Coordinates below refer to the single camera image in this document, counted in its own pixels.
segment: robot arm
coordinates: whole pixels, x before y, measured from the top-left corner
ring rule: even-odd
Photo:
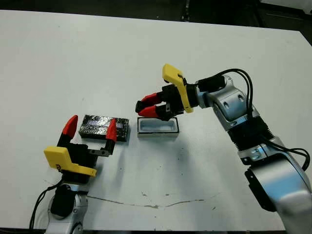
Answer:
[[[70,141],[75,135],[77,121],[78,116],[73,116],[65,125],[57,146],[49,146],[44,150],[50,167],[62,173],[62,180],[39,196],[30,220],[31,231],[38,204],[45,193],[54,188],[56,191],[49,204],[49,224],[45,233],[81,234],[83,231],[83,218],[88,208],[89,179],[96,176],[94,167],[98,157],[113,154],[117,135],[116,120],[112,119],[106,132],[104,148],[92,150],[85,144],[73,144]]]
[[[295,151],[298,149],[285,148],[252,106],[252,84],[248,86],[246,97],[233,85],[231,77],[225,75],[233,70],[199,80],[196,84],[187,84],[181,71],[166,64],[163,78],[173,84],[138,101],[136,112],[144,117],[168,120],[184,110],[190,113],[196,106],[212,107],[238,148],[241,161],[250,166],[245,176],[260,206],[267,211],[277,211],[289,234],[310,234],[312,191],[304,173],[309,165],[309,154],[299,153],[307,157],[301,168],[289,153],[298,153]],[[162,101],[166,104],[155,106]]]

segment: scratch mark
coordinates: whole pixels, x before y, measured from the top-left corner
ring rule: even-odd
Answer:
[[[120,204],[120,205],[124,205],[125,203],[123,202],[118,202],[118,201],[113,201],[113,200],[108,200],[108,199],[104,199],[104,198],[100,198],[100,197],[95,197],[95,196],[87,196],[89,198],[94,198],[94,199],[98,199],[98,200],[102,200],[102,201],[108,201],[108,202],[112,202],[112,203],[116,203],[116,204]]]
[[[54,184],[52,184],[52,183],[50,183],[49,181],[47,181],[47,180],[43,180],[44,182],[46,182],[46,183],[48,183],[48,184],[51,184],[51,185],[54,185]]]
[[[143,207],[150,207],[150,208],[153,208],[153,209],[158,209],[159,206],[158,205],[154,205],[154,206],[151,206],[151,205],[145,205]]]
[[[174,205],[177,205],[177,204],[189,203],[189,202],[193,202],[193,201],[205,201],[205,200],[204,200],[204,199],[195,199],[195,200],[189,200],[189,201],[179,201],[179,202],[176,202],[176,203],[167,205],[167,206],[165,206],[165,207],[171,207],[171,206],[174,206]]]
[[[126,205],[126,206],[137,206],[137,207],[147,207],[147,208],[152,208],[152,209],[158,209],[160,207],[172,207],[178,204],[183,204],[183,203],[190,203],[190,202],[203,202],[205,201],[205,199],[194,199],[194,200],[188,200],[188,201],[179,201],[173,204],[169,204],[169,205],[165,205],[165,206],[161,206],[161,205],[139,205],[139,204],[132,204],[132,203],[124,203],[124,202],[119,202],[119,201],[113,201],[113,200],[108,200],[108,199],[104,199],[104,198],[100,198],[100,197],[96,197],[96,196],[87,196],[89,198],[93,198],[93,199],[97,199],[97,200],[102,200],[102,201],[108,201],[108,202],[112,202],[112,203],[116,203],[119,205]]]

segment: silver arm segment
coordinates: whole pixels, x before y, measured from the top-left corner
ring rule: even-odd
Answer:
[[[223,128],[230,134],[235,127],[248,121],[246,96],[234,87],[229,76],[224,75],[224,78],[226,85],[218,91],[209,93],[197,89],[197,100],[201,108],[213,108]],[[259,117],[254,107],[253,117]],[[276,136],[270,141],[283,146]],[[287,233],[312,234],[310,181],[292,155],[262,142],[244,150],[236,146],[242,162],[251,165],[245,175],[261,207],[277,211]]]
[[[64,183],[63,185],[68,186],[71,191],[79,193],[75,195],[74,205],[66,217],[51,212],[51,206],[55,196],[51,199],[48,208],[49,224],[45,234],[81,234],[83,232],[83,218],[88,208],[86,194],[88,188],[70,183]]]

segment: white table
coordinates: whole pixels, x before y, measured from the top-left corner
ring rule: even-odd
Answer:
[[[284,229],[277,213],[258,205],[211,109],[179,116],[176,139],[138,139],[134,108],[166,85],[164,63],[190,83],[242,68],[272,132],[312,152],[312,47],[299,32],[18,11],[0,11],[0,32],[1,227],[28,227],[38,195],[60,178],[43,149],[72,115],[80,126],[84,114],[99,114],[129,118],[131,132],[98,160],[89,192],[98,199],[89,199],[85,229]],[[234,82],[246,90],[241,78]],[[78,134],[74,142],[103,143]],[[307,174],[312,179],[311,167]],[[39,206],[36,228],[47,225],[52,195]]]

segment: crack on table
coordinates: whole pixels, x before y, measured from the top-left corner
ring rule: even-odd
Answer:
[[[119,205],[147,207],[147,208],[152,208],[152,209],[158,209],[160,207],[163,207],[163,208],[172,207],[172,206],[175,206],[175,205],[178,205],[178,204],[182,204],[182,203],[203,202],[203,201],[205,201],[205,199],[194,199],[194,200],[187,200],[187,201],[179,201],[179,202],[175,202],[175,203],[172,203],[172,204],[169,204],[169,205],[160,206],[160,205],[140,205],[140,204],[124,203],[124,202],[108,200],[108,199],[104,199],[104,198],[100,198],[100,197],[96,197],[96,196],[87,196],[87,197],[88,198],[97,199],[97,200],[101,200],[101,201],[112,202],[112,203],[116,203],[116,204],[119,204]]]

